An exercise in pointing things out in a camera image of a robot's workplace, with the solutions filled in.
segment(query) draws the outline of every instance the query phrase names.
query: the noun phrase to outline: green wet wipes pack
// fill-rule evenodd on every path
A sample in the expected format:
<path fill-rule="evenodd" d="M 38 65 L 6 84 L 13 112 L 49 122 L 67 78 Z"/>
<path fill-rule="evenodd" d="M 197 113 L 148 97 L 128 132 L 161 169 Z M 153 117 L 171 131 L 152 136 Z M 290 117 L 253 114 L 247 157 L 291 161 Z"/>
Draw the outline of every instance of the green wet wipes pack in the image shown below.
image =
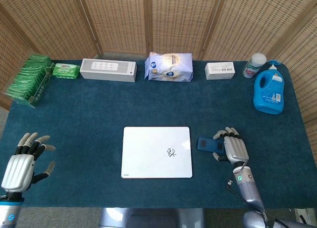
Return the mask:
<path fill-rule="evenodd" d="M 28 61 L 35 61 L 35 62 L 47 62 L 49 65 L 52 64 L 51 59 L 46 56 L 39 53 L 34 53 L 29 56 Z"/>
<path fill-rule="evenodd" d="M 57 78 L 76 79 L 80 66 L 72 64 L 57 63 L 53 70 L 53 76 Z"/>
<path fill-rule="evenodd" d="M 29 93 L 29 90 L 17 90 L 17 89 L 13 89 L 13 88 L 8 88 L 6 90 L 6 93 L 10 93 L 10 94 L 13 94 L 13 95 L 16 95 L 16 96 L 20 96 L 20 97 L 30 97 L 30 93 Z"/>

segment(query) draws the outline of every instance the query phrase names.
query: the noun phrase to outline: white container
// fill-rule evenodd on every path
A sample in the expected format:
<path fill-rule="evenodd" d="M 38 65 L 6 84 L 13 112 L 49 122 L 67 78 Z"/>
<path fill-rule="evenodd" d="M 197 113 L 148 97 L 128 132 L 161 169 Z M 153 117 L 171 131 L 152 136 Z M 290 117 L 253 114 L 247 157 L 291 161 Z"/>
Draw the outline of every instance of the white container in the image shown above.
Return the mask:
<path fill-rule="evenodd" d="M 246 64 L 243 69 L 243 76 L 252 78 L 260 68 L 266 63 L 266 56 L 262 53 L 254 53 L 251 60 Z"/>
<path fill-rule="evenodd" d="M 235 73 L 233 62 L 209 62 L 205 73 L 207 80 L 231 79 Z"/>
<path fill-rule="evenodd" d="M 135 82 L 137 65 L 133 61 L 83 59 L 80 74 L 85 79 Z"/>

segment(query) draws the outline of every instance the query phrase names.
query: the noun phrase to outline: white tablet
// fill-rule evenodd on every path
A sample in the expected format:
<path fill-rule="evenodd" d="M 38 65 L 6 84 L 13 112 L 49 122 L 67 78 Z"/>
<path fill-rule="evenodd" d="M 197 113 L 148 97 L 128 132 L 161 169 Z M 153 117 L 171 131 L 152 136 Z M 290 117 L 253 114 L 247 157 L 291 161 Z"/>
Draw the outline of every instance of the white tablet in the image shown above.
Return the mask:
<path fill-rule="evenodd" d="M 188 127 L 125 127 L 121 176 L 124 179 L 191 178 Z"/>

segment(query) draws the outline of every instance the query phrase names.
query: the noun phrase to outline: white box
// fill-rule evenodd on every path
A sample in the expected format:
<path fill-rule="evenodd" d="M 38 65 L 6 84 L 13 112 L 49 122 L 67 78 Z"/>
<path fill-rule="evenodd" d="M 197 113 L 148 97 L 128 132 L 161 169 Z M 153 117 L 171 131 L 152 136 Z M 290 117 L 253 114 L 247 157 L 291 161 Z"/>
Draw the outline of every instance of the white box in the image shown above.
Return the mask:
<path fill-rule="evenodd" d="M 133 61 L 83 59 L 80 74 L 85 79 L 135 82 L 137 65 Z"/>
<path fill-rule="evenodd" d="M 235 73 L 233 62 L 210 62 L 205 67 L 207 80 L 231 79 Z"/>

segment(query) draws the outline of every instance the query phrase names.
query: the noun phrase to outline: robot finger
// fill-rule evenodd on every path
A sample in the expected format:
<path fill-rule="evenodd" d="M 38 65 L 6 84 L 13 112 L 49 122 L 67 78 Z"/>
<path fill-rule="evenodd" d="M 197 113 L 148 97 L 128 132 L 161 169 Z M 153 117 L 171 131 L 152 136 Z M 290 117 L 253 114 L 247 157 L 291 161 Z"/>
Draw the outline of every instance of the robot finger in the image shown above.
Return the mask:
<path fill-rule="evenodd" d="M 38 136 L 38 133 L 33 133 L 32 135 L 29 136 L 29 138 L 27 138 L 27 140 L 25 141 L 21 154 L 26 154 L 30 147 L 31 147 L 31 143 L 32 141 Z"/>
<path fill-rule="evenodd" d="M 221 155 L 220 156 L 216 152 L 213 152 L 212 155 L 217 161 L 229 161 L 228 157 L 226 155 Z"/>
<path fill-rule="evenodd" d="M 36 161 L 40 155 L 45 151 L 46 145 L 41 145 L 39 148 L 37 148 L 32 154 L 34 156 L 34 161 Z"/>
<path fill-rule="evenodd" d="M 233 131 L 231 128 L 226 127 L 226 131 L 229 133 L 229 136 L 230 136 L 230 137 L 233 137 L 233 136 L 234 136 L 234 131 Z"/>
<path fill-rule="evenodd" d="M 38 181 L 41 181 L 47 178 L 48 176 L 50 176 L 51 173 L 53 172 L 54 167 L 55 167 L 55 161 L 50 162 L 48 168 L 44 171 L 44 173 L 33 176 L 31 183 L 37 183 Z"/>
<path fill-rule="evenodd" d="M 26 142 L 27 138 L 29 138 L 30 135 L 31 134 L 29 134 L 29 133 L 24 134 L 24 136 L 21 138 L 21 140 L 18 143 L 18 146 L 17 146 L 16 151 L 15 151 L 15 155 L 21 154 L 23 145 Z"/>
<path fill-rule="evenodd" d="M 33 154 L 40 144 L 42 144 L 44 141 L 47 141 L 50 138 L 51 138 L 50 136 L 43 136 L 43 137 L 37 138 L 35 142 L 33 142 L 33 144 L 31 145 L 31 148 L 28 150 L 28 154 Z"/>
<path fill-rule="evenodd" d="M 228 132 L 227 131 L 225 131 L 225 130 L 220 130 L 220 131 L 218 131 L 217 133 L 216 133 L 216 135 L 214 135 L 212 138 L 214 139 L 214 140 L 216 140 L 216 139 L 218 139 L 219 137 L 225 137 L 225 136 L 227 136 L 228 135 Z"/>
<path fill-rule="evenodd" d="M 47 150 L 47 151 L 55 151 L 56 150 L 56 147 L 55 146 L 53 146 L 53 145 L 45 145 L 46 146 L 46 149 L 45 150 Z"/>
<path fill-rule="evenodd" d="M 240 134 L 235 130 L 234 128 L 231 128 L 231 130 L 234 132 L 234 136 L 237 138 L 240 138 Z"/>

